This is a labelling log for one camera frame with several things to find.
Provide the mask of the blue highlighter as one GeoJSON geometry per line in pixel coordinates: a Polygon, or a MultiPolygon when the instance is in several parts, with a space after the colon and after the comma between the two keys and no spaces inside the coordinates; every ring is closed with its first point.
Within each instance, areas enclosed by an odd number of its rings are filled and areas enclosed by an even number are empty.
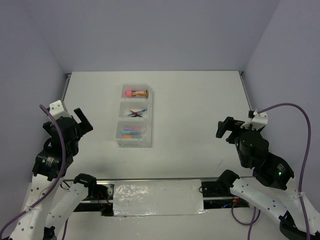
{"type": "Polygon", "coordinates": [[[123,130],[121,132],[122,135],[142,135],[144,133],[144,130],[123,130]]]}

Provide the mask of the orange highlighter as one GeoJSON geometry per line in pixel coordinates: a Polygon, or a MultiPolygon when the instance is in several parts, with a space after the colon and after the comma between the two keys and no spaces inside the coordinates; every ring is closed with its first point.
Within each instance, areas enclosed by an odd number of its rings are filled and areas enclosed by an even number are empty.
{"type": "Polygon", "coordinates": [[[125,134],[122,136],[123,139],[142,139],[143,136],[142,135],[131,135],[131,134],[125,134]]]}

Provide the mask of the red pen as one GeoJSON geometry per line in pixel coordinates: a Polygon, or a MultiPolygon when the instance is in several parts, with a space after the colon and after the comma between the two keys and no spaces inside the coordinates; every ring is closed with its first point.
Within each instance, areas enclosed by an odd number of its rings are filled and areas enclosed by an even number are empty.
{"type": "Polygon", "coordinates": [[[135,116],[135,117],[140,117],[142,118],[142,116],[140,114],[138,114],[137,112],[130,110],[130,112],[135,116]]]}

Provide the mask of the pink glue stick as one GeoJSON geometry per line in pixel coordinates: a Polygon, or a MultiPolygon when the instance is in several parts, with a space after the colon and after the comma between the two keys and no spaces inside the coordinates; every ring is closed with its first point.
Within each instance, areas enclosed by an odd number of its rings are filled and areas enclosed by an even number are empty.
{"type": "Polygon", "coordinates": [[[127,98],[148,98],[148,91],[147,90],[127,90],[124,95],[127,98]]]}

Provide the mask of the teal pen refill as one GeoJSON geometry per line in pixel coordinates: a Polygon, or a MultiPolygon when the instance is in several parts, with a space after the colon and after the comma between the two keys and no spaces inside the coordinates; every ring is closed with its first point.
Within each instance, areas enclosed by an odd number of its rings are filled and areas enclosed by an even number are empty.
{"type": "MultiPolygon", "coordinates": [[[[134,112],[137,112],[138,114],[140,114],[141,116],[143,116],[147,111],[148,109],[147,108],[144,108],[144,109],[141,109],[141,110],[132,110],[134,112]]],[[[137,116],[134,116],[131,112],[127,115],[128,117],[137,117],[137,116]]]]}

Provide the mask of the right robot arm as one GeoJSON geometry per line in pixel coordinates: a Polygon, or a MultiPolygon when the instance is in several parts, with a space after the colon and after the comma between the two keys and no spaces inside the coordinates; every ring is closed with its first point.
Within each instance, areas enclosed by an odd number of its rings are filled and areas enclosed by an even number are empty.
{"type": "Polygon", "coordinates": [[[228,116],[219,121],[216,137],[234,144],[240,164],[252,170],[253,177],[269,188],[271,198],[245,182],[231,170],[225,170],[217,179],[217,190],[223,196],[238,196],[268,215],[279,225],[280,232],[289,240],[318,240],[320,214],[298,189],[294,171],[281,157],[269,151],[269,142],[261,135],[268,124],[268,115],[258,113],[244,122],[228,116]]]}

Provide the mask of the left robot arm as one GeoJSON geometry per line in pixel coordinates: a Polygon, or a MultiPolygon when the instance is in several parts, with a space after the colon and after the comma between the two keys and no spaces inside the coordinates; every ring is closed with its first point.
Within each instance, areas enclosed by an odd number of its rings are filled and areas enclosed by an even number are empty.
{"type": "Polygon", "coordinates": [[[42,151],[36,156],[32,169],[32,181],[23,211],[11,222],[16,227],[10,240],[55,240],[61,230],[67,228],[68,219],[85,198],[97,196],[97,179],[80,173],[66,191],[64,197],[53,206],[58,188],[64,180],[68,167],[79,152],[79,141],[93,126],[80,108],[74,110],[77,122],[59,100],[40,108],[49,121],[43,129],[49,134],[42,151]]]}

